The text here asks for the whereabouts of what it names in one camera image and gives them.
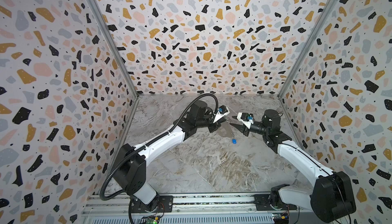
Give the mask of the translucent keyring tag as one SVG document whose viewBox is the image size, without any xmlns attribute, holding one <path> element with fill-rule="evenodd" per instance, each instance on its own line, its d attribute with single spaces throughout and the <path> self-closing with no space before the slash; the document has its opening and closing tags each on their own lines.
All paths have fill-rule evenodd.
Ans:
<svg viewBox="0 0 392 224">
<path fill-rule="evenodd" d="M 222 137 L 232 138 L 232 139 L 235 138 L 235 134 L 232 130 L 232 126 L 228 121 L 222 123 L 221 128 L 219 129 L 219 133 Z"/>
</svg>

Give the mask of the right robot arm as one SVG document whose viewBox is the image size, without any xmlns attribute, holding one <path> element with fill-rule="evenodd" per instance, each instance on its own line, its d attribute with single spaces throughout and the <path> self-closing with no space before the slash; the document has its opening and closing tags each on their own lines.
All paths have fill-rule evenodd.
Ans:
<svg viewBox="0 0 392 224">
<path fill-rule="evenodd" d="M 256 121 L 249 113 L 238 113 L 234 119 L 239 123 L 233 127 L 245 136 L 250 133 L 261 135 L 264 143 L 299 170 L 312 186 L 310 190 L 289 184 L 273 187 L 270 194 L 272 207 L 302 207 L 311 210 L 325 223 L 350 217 L 356 212 L 350 177 L 319 163 L 281 131 L 281 116 L 276 110 L 265 110 L 261 121 Z"/>
</svg>

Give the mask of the right corner aluminium profile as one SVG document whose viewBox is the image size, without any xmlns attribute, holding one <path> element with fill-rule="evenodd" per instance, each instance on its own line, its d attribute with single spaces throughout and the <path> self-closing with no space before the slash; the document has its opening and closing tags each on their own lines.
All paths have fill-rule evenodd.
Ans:
<svg viewBox="0 0 392 224">
<path fill-rule="evenodd" d="M 285 83 L 283 84 L 283 87 L 281 89 L 281 91 L 279 92 L 278 98 L 280 101 L 283 100 L 284 98 L 284 94 L 287 92 L 287 90 L 289 89 L 289 87 L 291 86 L 292 81 L 295 78 L 296 72 L 299 70 L 299 68 L 301 67 L 303 61 L 305 60 L 310 48 L 313 45 L 313 42 L 316 40 L 316 38 L 318 37 L 318 34 L 321 32 L 321 30 L 323 29 L 324 24 L 326 23 L 326 21 L 328 20 L 328 18 L 330 17 L 330 15 L 332 14 L 332 11 L 335 7 L 335 5 L 337 4 L 339 0 L 328 0 L 323 12 L 320 14 L 320 17 L 317 21 L 317 23 L 315 24 L 314 28 L 311 30 L 311 33 L 309 35 L 309 38 L 306 40 L 305 44 L 304 44 L 304 48 L 301 50 L 297 60 L 295 61 L 294 65 L 291 68 L 290 73 L 287 76 L 287 79 L 285 81 Z"/>
</svg>

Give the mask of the right electronics board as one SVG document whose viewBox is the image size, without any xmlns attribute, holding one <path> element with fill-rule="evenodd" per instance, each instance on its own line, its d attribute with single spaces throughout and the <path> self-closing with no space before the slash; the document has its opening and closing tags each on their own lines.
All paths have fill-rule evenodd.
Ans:
<svg viewBox="0 0 392 224">
<path fill-rule="evenodd" d="M 290 222 L 290 217 L 287 213 L 273 214 L 272 217 L 273 217 L 274 224 L 289 224 Z"/>
</svg>

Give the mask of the corner aluminium profile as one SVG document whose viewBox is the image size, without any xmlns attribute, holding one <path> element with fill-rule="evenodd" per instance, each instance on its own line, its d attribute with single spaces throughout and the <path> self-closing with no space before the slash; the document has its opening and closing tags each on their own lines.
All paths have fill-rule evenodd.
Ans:
<svg viewBox="0 0 392 224">
<path fill-rule="evenodd" d="M 310 48 L 313 45 L 313 42 L 316 40 L 316 38 L 318 37 L 318 34 L 321 32 L 321 30 L 323 29 L 324 24 L 326 23 L 326 21 L 328 20 L 328 18 L 330 17 L 330 15 L 332 14 L 332 11 L 335 7 L 335 5 L 337 4 L 339 0 L 328 0 L 323 12 L 320 14 L 320 17 L 317 21 L 317 23 L 315 24 L 314 28 L 311 30 L 311 33 L 309 35 L 309 38 L 306 40 L 305 44 L 304 44 L 304 48 L 301 50 L 297 60 L 295 61 L 294 65 L 291 68 L 290 73 L 287 76 L 287 79 L 285 81 L 285 83 L 283 84 L 283 87 L 281 89 L 281 91 L 279 92 L 278 98 L 280 101 L 283 100 L 284 98 L 284 94 L 287 92 L 287 90 L 289 89 L 289 87 L 291 86 L 292 81 L 295 78 L 296 72 L 299 70 L 299 68 L 301 67 L 303 61 L 305 60 Z"/>
<path fill-rule="evenodd" d="M 123 75 L 123 77 L 125 78 L 125 81 L 127 83 L 127 86 L 130 89 L 130 93 L 132 94 L 132 96 L 135 99 L 138 99 L 139 95 L 136 92 L 136 89 L 134 87 L 134 84 L 130 78 L 130 75 L 128 74 L 128 71 L 126 69 L 126 66 L 124 64 L 124 62 L 122 61 L 122 58 L 120 56 L 120 53 L 117 49 L 117 46 L 115 45 L 115 42 L 111 36 L 111 34 L 109 33 L 109 29 L 108 26 L 106 25 L 102 12 L 97 4 L 97 2 L 95 0 L 86 0 L 87 4 L 89 5 L 92 14 L 94 15 L 95 20 L 97 21 L 97 24 L 105 38 L 105 41 L 107 42 L 110 51 L 112 52 L 112 54 L 114 55 L 114 58 L 118 64 L 118 67 L 120 68 L 120 71 Z"/>
</svg>

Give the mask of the left corner aluminium profile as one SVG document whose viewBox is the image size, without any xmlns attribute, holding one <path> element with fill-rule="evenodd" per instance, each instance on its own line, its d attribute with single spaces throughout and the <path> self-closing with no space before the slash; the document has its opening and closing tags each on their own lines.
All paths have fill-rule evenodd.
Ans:
<svg viewBox="0 0 392 224">
<path fill-rule="evenodd" d="M 89 5 L 92 14 L 94 15 L 95 20 L 97 21 L 97 24 L 105 38 L 105 41 L 107 42 L 110 51 L 112 52 L 112 54 L 114 55 L 114 58 L 118 64 L 118 67 L 120 68 L 120 71 L 123 75 L 123 77 L 125 78 L 125 81 L 127 83 L 127 86 L 130 89 L 130 93 L 132 94 L 132 96 L 135 99 L 138 99 L 139 95 L 136 92 L 136 89 L 134 87 L 134 84 L 130 78 L 130 75 L 128 74 L 128 71 L 126 69 L 126 66 L 124 64 L 124 62 L 122 61 L 122 58 L 120 56 L 120 53 L 117 49 L 117 46 L 115 45 L 115 42 L 111 36 L 111 34 L 109 33 L 109 29 L 108 26 L 106 25 L 102 12 L 97 4 L 97 2 L 95 0 L 86 0 L 87 4 Z"/>
</svg>

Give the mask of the left electronics board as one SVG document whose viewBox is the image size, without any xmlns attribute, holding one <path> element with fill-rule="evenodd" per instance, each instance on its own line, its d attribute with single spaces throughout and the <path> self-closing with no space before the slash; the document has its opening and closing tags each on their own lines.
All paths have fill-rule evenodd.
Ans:
<svg viewBox="0 0 392 224">
<path fill-rule="evenodd" d="M 145 218 L 144 224 L 159 224 L 160 217 L 159 216 L 149 216 Z"/>
</svg>

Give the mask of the aluminium mounting rail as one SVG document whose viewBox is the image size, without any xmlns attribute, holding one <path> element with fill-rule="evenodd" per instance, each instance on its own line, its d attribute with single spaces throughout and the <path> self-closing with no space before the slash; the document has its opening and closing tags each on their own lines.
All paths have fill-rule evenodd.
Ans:
<svg viewBox="0 0 392 224">
<path fill-rule="evenodd" d="M 130 213 L 132 198 L 125 194 L 102 201 L 93 195 L 82 212 L 82 224 L 143 224 L 146 217 L 159 216 L 159 224 L 273 224 L 273 214 L 287 213 L 289 224 L 320 224 L 310 210 L 257 211 L 254 195 L 268 192 L 248 193 L 169 193 L 173 195 L 172 212 L 153 214 Z"/>
</svg>

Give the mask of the electronics board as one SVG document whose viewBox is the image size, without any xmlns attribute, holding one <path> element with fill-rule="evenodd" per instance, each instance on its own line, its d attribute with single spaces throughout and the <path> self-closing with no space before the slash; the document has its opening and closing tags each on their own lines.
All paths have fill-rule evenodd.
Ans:
<svg viewBox="0 0 392 224">
<path fill-rule="evenodd" d="M 274 224 L 289 224 L 290 222 L 290 217 L 287 213 L 273 214 L 272 217 L 273 217 Z"/>
<path fill-rule="evenodd" d="M 159 224 L 160 217 L 159 216 L 149 216 L 145 218 L 144 224 Z"/>
</svg>

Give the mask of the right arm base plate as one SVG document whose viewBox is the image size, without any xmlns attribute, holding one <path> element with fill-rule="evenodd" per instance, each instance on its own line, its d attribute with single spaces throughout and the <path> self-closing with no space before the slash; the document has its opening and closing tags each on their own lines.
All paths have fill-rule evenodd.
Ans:
<svg viewBox="0 0 392 224">
<path fill-rule="evenodd" d="M 256 194 L 254 195 L 254 204 L 257 211 L 276 210 L 287 211 L 297 210 L 298 207 L 291 204 L 285 204 L 280 197 L 275 194 Z"/>
</svg>

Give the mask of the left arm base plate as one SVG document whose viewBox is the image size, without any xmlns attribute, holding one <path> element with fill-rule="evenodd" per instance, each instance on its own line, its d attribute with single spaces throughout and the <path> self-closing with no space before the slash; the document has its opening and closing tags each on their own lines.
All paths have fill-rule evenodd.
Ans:
<svg viewBox="0 0 392 224">
<path fill-rule="evenodd" d="M 133 198 L 129 204 L 130 213 L 153 214 L 172 212 L 174 203 L 173 195 L 157 195 L 149 204 L 138 198 Z"/>
</svg>

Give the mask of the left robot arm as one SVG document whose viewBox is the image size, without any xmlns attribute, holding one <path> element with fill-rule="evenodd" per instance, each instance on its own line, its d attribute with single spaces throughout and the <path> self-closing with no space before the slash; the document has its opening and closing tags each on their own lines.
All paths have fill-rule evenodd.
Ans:
<svg viewBox="0 0 392 224">
<path fill-rule="evenodd" d="M 117 155 L 110 176 L 122 191 L 139 199 L 149 211 L 158 205 L 159 194 L 147 182 L 147 166 L 170 148 L 183 143 L 197 132 L 198 128 L 208 128 L 215 132 L 230 110 L 222 105 L 211 109 L 202 100 L 194 100 L 180 118 L 169 129 L 144 143 L 131 146 L 124 144 Z"/>
</svg>

